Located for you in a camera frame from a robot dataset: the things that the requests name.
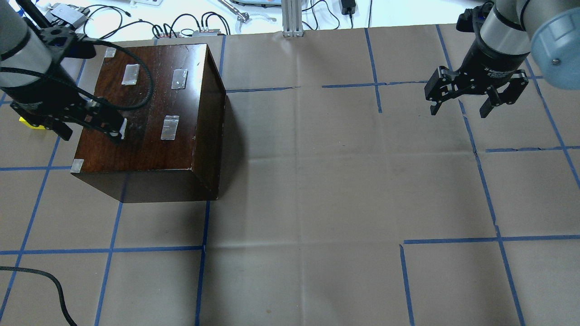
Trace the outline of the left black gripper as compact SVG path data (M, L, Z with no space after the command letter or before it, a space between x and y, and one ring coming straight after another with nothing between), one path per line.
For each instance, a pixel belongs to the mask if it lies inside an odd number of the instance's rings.
M44 127L69 141L73 130L67 123L106 133L115 144L125 139L128 120L108 105L86 101L69 87L11 87L10 107L27 124Z

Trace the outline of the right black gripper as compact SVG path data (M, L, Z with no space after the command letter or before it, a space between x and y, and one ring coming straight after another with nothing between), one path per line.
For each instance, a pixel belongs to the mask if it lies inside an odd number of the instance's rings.
M492 78L487 72L477 76L471 72L454 72L445 66L438 66L424 87L424 95L431 102L432 116L450 99L462 95L487 96L480 107L480 117L486 118L497 106L513 105L529 83L524 70L516 70L506 78Z

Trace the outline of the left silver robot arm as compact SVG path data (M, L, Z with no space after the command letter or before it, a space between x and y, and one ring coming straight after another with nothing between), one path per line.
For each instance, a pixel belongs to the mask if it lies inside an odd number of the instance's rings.
M95 46L69 27L51 26L39 12L33 14L34 26L6 0L0 14L0 86L12 109L30 126L52 130L64 140L73 133L68 124L75 123L120 141L125 118L111 105L82 96L61 64L64 58L95 57Z

